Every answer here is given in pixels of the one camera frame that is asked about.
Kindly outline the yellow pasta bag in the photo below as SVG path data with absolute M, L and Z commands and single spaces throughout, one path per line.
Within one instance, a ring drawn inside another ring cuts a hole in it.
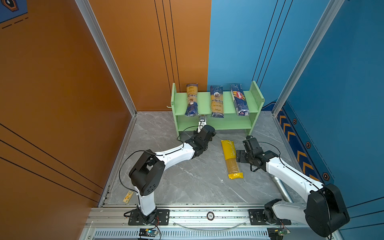
M 229 179 L 243 179 L 243 173 L 240 171 L 236 160 L 237 153 L 234 142 L 229 140 L 221 140 L 221 144 L 223 148 Z

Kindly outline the circuit board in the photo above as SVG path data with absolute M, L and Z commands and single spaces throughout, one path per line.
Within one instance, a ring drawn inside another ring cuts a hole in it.
M 143 229 L 139 230 L 139 239 L 144 240 L 153 240 L 159 235 L 159 231 L 157 229 Z
M 284 236 L 289 235 L 291 233 L 288 229 L 267 229 L 268 235 L 271 240 L 283 240 Z

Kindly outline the Ankara spaghetti bag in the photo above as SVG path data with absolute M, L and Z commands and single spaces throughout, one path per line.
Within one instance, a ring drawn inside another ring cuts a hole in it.
M 197 116 L 198 113 L 198 84 L 187 85 L 187 109 L 185 115 L 187 117 Z
M 213 118 L 224 118 L 223 87 L 211 86 L 211 111 Z

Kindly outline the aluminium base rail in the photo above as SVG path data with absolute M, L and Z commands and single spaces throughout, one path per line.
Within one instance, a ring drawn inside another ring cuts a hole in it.
M 170 210 L 167 226 L 129 226 L 126 212 L 135 208 L 94 208 L 80 235 L 81 240 L 143 240 L 139 230 L 157 229 L 153 240 L 270 240 L 267 229 L 288 229 L 283 240 L 320 240 L 308 226 L 291 221 L 291 225 L 252 226 L 249 209 L 260 205 L 161 205 Z

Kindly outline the small yellow tag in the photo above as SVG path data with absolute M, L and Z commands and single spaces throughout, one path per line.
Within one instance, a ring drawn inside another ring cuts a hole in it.
M 135 195 L 135 192 L 128 191 L 125 197 L 123 198 L 123 203 L 128 204 L 131 200 L 131 198 Z

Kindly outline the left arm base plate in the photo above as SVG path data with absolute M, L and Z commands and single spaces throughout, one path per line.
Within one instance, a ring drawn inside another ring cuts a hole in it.
M 170 210 L 155 209 L 148 216 L 145 216 L 140 209 L 136 208 L 124 214 L 128 218 L 129 226 L 156 225 L 167 226 L 170 220 Z

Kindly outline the left circuit board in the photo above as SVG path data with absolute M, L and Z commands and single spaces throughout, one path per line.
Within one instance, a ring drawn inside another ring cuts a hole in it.
M 139 230 L 139 239 L 144 240 L 153 240 L 159 235 L 159 231 L 157 229 L 143 229 Z

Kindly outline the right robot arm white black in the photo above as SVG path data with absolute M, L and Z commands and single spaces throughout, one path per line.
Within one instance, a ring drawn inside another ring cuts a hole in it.
M 264 151 L 253 136 L 247 136 L 243 145 L 245 149 L 237 151 L 237 162 L 248 163 L 277 177 L 304 200 L 303 203 L 290 203 L 274 199 L 266 203 L 263 214 L 267 223 L 274 225 L 281 220 L 299 222 L 325 238 L 350 222 L 342 193 L 337 186 L 325 185 L 294 169 L 280 155 Z

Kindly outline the green metal two-tier shelf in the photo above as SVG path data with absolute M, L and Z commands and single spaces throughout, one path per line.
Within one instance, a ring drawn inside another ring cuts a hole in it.
M 217 131 L 246 130 L 248 135 L 250 135 L 263 108 L 265 98 L 254 81 L 251 83 L 250 89 L 244 91 L 244 94 L 250 110 L 248 116 L 237 115 L 231 92 L 224 91 L 224 117 L 213 118 L 210 92 L 198 92 L 199 116 L 205 116 L 207 124 Z M 172 85 L 171 108 L 177 134 L 182 131 L 194 131 L 197 129 L 199 116 L 187 117 L 185 115 L 187 110 L 187 94 L 178 93 L 176 84 Z

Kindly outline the right circuit board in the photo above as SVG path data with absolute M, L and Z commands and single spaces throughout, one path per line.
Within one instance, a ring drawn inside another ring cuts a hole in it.
M 271 240 L 283 240 L 284 236 L 289 235 L 291 233 L 288 229 L 267 229 L 268 235 Z

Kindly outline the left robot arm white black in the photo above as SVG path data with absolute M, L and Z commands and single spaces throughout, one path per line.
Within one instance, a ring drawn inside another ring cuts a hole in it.
M 156 219 L 154 192 L 160 184 L 163 173 L 174 165 L 200 156 L 208 149 L 208 143 L 215 134 L 216 130 L 206 125 L 178 147 L 156 153 L 151 150 L 143 151 L 130 170 L 129 177 L 137 192 L 139 216 L 146 224 Z

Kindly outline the blue Barilla spaghetti box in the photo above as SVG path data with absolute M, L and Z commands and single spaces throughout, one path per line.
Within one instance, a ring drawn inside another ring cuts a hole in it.
M 241 84 L 230 84 L 231 95 L 238 116 L 248 116 L 250 111 Z

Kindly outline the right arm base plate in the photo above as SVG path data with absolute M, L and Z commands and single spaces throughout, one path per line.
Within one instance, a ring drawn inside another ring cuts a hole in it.
M 262 209 L 249 209 L 249 218 L 252 226 L 256 225 L 291 225 L 292 222 L 290 220 L 271 220 L 268 221 L 264 215 L 264 210 Z

